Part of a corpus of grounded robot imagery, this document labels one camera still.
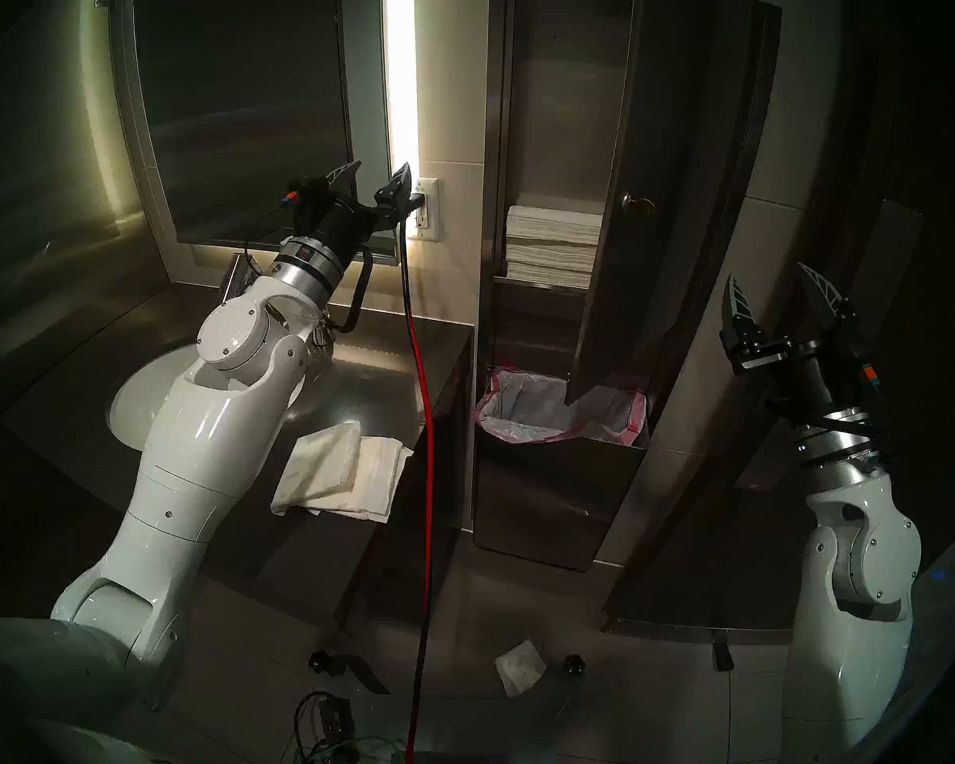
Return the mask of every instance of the wall cabinet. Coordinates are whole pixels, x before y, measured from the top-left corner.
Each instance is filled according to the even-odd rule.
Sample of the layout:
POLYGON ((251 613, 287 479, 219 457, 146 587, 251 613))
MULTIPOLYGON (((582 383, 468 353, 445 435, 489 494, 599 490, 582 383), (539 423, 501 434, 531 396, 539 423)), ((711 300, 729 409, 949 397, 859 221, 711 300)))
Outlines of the wall cabinet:
MULTIPOLYGON (((508 364, 567 378, 571 400, 600 384, 635 389, 657 422, 743 203, 779 24, 754 0, 490 0, 479 384, 508 364), (509 277, 515 205, 600 214, 589 288, 509 277)), ((476 542, 587 568, 641 448, 532 446, 527 478, 546 487, 587 464, 585 481, 532 493, 490 479, 516 461, 483 435, 476 542), (594 535, 576 533, 582 518, 594 535), (576 539, 579 555, 546 546, 576 539)))

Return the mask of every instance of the green wire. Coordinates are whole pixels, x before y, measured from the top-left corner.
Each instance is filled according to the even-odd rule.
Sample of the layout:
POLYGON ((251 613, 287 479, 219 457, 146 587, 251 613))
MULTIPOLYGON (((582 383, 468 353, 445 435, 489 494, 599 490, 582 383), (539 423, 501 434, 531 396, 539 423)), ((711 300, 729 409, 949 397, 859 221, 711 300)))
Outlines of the green wire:
POLYGON ((323 748, 321 751, 315 751, 313 755, 307 756, 304 760, 305 762, 313 761, 314 759, 321 758, 321 756, 328 755, 332 751, 339 750, 340 748, 345 748, 348 745, 354 745, 361 742, 381 742, 382 746, 391 746, 393 752, 397 754, 401 761, 404 760, 402 751, 400 751, 400 746, 403 746, 402 740, 390 740, 388 737, 356 737, 353 740, 344 740, 343 742, 336 743, 335 745, 329 746, 328 748, 323 748))

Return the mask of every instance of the paper towel stack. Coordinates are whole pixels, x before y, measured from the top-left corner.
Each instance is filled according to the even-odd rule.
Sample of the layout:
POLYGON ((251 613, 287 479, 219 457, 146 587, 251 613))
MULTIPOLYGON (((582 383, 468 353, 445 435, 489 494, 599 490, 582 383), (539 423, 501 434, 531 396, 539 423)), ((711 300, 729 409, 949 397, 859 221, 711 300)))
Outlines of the paper towel stack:
POLYGON ((506 215, 506 276, 522 281, 591 286, 602 217, 513 205, 506 215))
POLYGON ((395 438, 363 438, 360 422, 298 438, 271 504, 274 515, 303 506, 317 515, 387 522, 403 464, 413 452, 395 438))

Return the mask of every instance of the door knob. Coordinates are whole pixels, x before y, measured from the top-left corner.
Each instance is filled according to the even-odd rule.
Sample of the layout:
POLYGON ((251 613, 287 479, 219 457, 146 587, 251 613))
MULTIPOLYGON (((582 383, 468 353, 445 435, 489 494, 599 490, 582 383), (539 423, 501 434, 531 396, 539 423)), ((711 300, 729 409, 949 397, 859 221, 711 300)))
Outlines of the door knob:
POLYGON ((655 215, 655 204, 651 200, 634 197, 629 191, 622 195, 619 205, 622 207, 623 213, 639 213, 641 216, 655 215))

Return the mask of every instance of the mirror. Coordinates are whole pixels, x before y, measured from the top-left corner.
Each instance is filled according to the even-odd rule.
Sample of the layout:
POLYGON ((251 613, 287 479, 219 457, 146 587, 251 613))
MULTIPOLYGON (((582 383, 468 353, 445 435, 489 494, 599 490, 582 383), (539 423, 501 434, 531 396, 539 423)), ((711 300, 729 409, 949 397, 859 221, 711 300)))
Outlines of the mirror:
POLYGON ((123 111, 152 158, 135 172, 179 242, 276 249, 290 180, 356 159, 365 204, 389 180, 382 0, 125 2, 140 84, 123 111))

